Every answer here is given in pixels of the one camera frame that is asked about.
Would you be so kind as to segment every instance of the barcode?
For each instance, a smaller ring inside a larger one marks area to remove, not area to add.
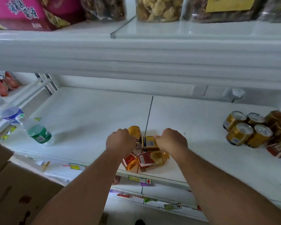
[[[144,163],[145,163],[145,160],[143,159],[143,156],[140,155],[139,157],[140,157],[140,160],[141,160],[141,164],[144,164]]]
[[[38,140],[39,142],[42,142],[42,141],[45,140],[45,138],[43,138],[42,136],[39,136],[39,137],[37,137],[37,138],[35,138],[35,139]]]
[[[229,127],[229,123],[228,123],[228,121],[227,121],[227,120],[225,120],[225,121],[224,121],[223,126],[225,126],[225,128],[228,128],[228,127]]]
[[[154,146],[154,141],[147,141],[146,143],[147,143],[147,147],[148,146]]]
[[[236,139],[236,138],[233,138],[233,139],[231,140],[231,142],[232,142],[233,144],[238,144],[238,143],[240,142],[240,140],[239,140],[239,139]]]

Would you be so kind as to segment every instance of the plastic bag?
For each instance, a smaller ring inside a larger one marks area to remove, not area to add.
[[[183,0],[135,0],[136,17],[146,22],[172,22],[180,19]]]
[[[126,18],[125,0],[81,0],[87,20],[112,19],[121,21]]]
[[[248,21],[263,0],[188,0],[183,18],[200,23]]]
[[[281,0],[268,0],[258,19],[271,23],[281,23]]]

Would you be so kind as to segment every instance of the price tag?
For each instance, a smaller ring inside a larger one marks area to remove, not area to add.
[[[182,209],[181,204],[172,204],[172,205],[164,205],[165,210],[177,210],[177,209]]]
[[[137,177],[133,177],[133,176],[130,176],[130,175],[128,175],[128,177],[129,177],[130,180],[133,180],[133,181],[138,181],[140,183],[146,183],[146,184],[152,184],[151,179],[137,178]]]

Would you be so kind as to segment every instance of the plastic bottle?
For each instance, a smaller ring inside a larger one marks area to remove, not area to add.
[[[19,125],[20,123],[15,118],[23,113],[24,112],[20,108],[5,102],[5,100],[0,96],[0,115],[3,119],[12,125]]]
[[[37,121],[25,117],[24,114],[18,115],[16,120],[21,123],[22,128],[29,136],[31,136],[36,142],[44,146],[49,146],[53,143],[54,138],[52,134]]]

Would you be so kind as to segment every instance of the green bottle label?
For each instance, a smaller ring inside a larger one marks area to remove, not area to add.
[[[47,131],[47,129],[45,127],[43,127],[43,129],[38,134],[33,135],[31,137],[33,139],[35,139],[38,143],[44,144],[51,139],[52,134],[49,131]]]

